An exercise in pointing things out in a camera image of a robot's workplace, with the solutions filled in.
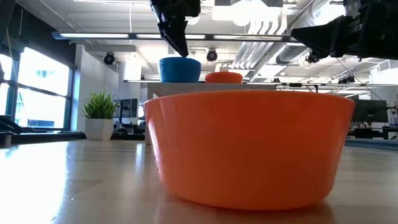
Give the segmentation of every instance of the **orange bowl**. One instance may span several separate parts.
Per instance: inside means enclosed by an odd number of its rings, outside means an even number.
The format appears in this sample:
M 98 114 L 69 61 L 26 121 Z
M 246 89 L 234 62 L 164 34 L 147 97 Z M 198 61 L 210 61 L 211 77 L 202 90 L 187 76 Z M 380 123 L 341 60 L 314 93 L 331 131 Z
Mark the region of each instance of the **orange bowl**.
M 354 106 L 333 95 L 242 90 L 165 96 L 144 109 L 167 190 L 216 207 L 285 210 L 331 191 Z
M 242 84 L 243 76 L 234 72 L 213 72 L 205 76 L 206 83 Z

